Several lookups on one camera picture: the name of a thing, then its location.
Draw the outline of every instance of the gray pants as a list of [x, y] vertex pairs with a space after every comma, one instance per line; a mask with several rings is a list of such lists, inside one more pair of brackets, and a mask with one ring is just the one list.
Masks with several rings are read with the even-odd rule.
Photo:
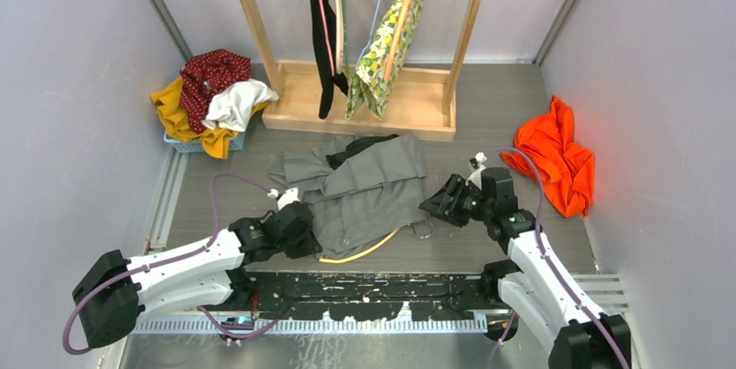
[[308, 154], [284, 152], [271, 177], [298, 187], [314, 214], [322, 255], [340, 259], [362, 252], [397, 228], [427, 220], [422, 147], [411, 135], [372, 145], [333, 170], [326, 156], [345, 151], [358, 136], [341, 135]]

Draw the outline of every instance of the white cloth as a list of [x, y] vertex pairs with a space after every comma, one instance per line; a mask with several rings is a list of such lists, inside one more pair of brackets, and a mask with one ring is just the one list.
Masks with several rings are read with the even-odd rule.
[[258, 80], [236, 82], [212, 97], [202, 124], [206, 128], [226, 128], [245, 132], [253, 107], [262, 102], [279, 100], [279, 95]]

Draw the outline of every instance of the plastic basket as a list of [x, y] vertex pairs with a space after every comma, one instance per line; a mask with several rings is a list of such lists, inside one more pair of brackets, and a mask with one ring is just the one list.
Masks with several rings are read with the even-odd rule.
[[[166, 132], [164, 132], [163, 141], [173, 146], [177, 152], [180, 152], [182, 154], [191, 154], [193, 152], [204, 152], [205, 151], [205, 149], [202, 147], [202, 144], [197, 139], [184, 143], [180, 141], [179, 139], [174, 139], [172, 137], [169, 137], [169, 135], [167, 135]], [[237, 136], [235, 136], [233, 139], [230, 139], [230, 150], [243, 149], [243, 143], [245, 141], [246, 141], [246, 133], [245, 132], [238, 133]]]

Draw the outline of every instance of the gray wood surface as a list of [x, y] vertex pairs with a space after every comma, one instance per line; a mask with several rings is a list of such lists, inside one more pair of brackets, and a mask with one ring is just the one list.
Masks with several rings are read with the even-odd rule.
[[[265, 78], [253, 67], [255, 78]], [[490, 151], [511, 145], [515, 132], [527, 120], [549, 109], [542, 75], [535, 65], [465, 65], [457, 85], [457, 134], [455, 141], [423, 142], [429, 171], [425, 178], [426, 195], [434, 194], [452, 173], [469, 174], [467, 160], [478, 151], [489, 156], [489, 166], [504, 166]], [[283, 149], [308, 151], [334, 137], [331, 134], [271, 130], [260, 117], [248, 125], [245, 148], [221, 161], [205, 154], [192, 154], [181, 186], [168, 248], [208, 237], [213, 232], [213, 209], [209, 186], [213, 174], [231, 171], [248, 175], [267, 186], [274, 156]], [[527, 177], [512, 173], [520, 206], [536, 211], [539, 190]], [[275, 203], [242, 181], [223, 178], [217, 183], [221, 227], [243, 216], [258, 217], [274, 209]], [[545, 200], [542, 225], [553, 248], [572, 273], [593, 273], [593, 255], [579, 217], [566, 219]], [[290, 260], [277, 254], [268, 262], [249, 269], [273, 271], [333, 272], [438, 272], [478, 273], [483, 265], [505, 258], [501, 248], [486, 234], [485, 227], [471, 223], [456, 228], [435, 219], [433, 234], [419, 239], [410, 228], [403, 228], [376, 252], [342, 265], [317, 262], [313, 257]]]

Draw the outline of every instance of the pink hanger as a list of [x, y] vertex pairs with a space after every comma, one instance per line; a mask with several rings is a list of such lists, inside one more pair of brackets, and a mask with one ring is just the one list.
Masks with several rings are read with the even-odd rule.
[[330, 46], [330, 31], [327, 29], [327, 16], [325, 16], [325, 4], [319, 0], [319, 10], [322, 12], [322, 26], [325, 28], [325, 42], [327, 42], [327, 55], [330, 57], [330, 71], [335, 76], [335, 62], [332, 60], [332, 46]]

